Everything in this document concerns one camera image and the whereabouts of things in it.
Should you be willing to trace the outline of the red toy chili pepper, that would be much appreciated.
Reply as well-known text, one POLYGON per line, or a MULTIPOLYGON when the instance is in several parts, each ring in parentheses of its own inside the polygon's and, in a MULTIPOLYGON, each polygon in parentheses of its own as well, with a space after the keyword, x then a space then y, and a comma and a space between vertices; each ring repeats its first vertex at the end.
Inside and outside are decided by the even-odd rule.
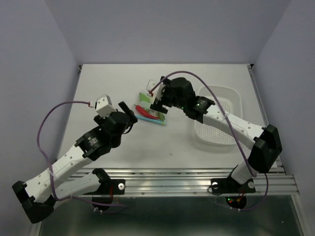
POLYGON ((158 116, 154 116, 150 114, 148 111, 146 111, 143 107, 136 105, 135 106, 136 111, 143 117, 148 118, 148 119, 153 119, 153 120, 158 120, 158 116))

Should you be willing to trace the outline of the green toy pepper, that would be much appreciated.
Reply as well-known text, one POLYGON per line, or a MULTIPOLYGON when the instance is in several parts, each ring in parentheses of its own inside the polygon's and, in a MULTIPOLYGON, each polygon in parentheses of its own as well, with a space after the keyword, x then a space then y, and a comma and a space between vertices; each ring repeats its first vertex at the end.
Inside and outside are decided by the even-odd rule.
POLYGON ((143 116, 141 116, 139 114, 139 116, 138 116, 139 119, 145 120, 145 121, 149 121, 149 122, 153 122, 153 123, 158 123, 158 124, 161 124, 161 125, 166 125, 165 115, 163 113, 161 113, 161 112, 157 112, 155 110, 150 109, 151 103, 150 103, 149 98, 147 97, 146 94, 143 94, 141 92, 139 93, 139 102, 136 105, 139 105, 139 106, 143 107, 150 114, 159 117, 158 120, 153 120, 153 119, 145 118, 145 117, 143 117, 143 116))

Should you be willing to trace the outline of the clear zip top bag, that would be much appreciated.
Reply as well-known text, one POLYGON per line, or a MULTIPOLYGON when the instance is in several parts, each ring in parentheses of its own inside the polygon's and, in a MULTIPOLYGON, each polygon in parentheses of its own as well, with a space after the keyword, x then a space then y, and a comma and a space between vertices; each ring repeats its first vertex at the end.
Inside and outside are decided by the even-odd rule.
POLYGON ((154 94, 151 94, 150 91, 155 85, 156 82, 149 81, 146 90, 138 93, 138 100, 134 104, 134 109, 138 119, 165 126, 165 114, 150 108, 154 101, 154 94))

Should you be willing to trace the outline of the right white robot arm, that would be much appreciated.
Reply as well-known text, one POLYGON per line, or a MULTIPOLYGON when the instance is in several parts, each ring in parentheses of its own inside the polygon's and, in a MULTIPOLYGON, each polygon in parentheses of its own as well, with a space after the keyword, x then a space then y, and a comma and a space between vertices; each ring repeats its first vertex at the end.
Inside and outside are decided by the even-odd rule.
POLYGON ((167 114, 168 108, 181 109, 188 118, 219 129, 232 136, 237 145, 243 144, 251 151, 227 178, 218 181, 219 189, 239 191, 257 174, 268 173, 283 150, 275 126, 269 124, 263 127, 227 113, 216 98, 196 95, 186 78, 170 80, 162 77, 149 90, 149 95, 153 99, 150 105, 152 110, 167 114))

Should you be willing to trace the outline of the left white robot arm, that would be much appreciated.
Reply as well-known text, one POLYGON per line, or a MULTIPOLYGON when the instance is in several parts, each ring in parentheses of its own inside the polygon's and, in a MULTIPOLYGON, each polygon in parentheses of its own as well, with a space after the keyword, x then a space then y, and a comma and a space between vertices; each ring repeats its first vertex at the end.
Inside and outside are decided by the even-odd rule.
POLYGON ((64 200, 81 200, 81 195, 92 194, 89 203, 103 212, 114 206, 114 195, 125 193, 126 181, 112 179, 103 168, 67 181, 78 170, 117 148, 122 135, 129 133, 137 123, 137 117, 125 102, 120 102, 119 106, 121 111, 104 98, 96 102, 97 127, 81 136, 54 164, 48 163, 45 171, 26 182, 13 184, 12 189, 31 223, 46 219, 57 203, 64 200))

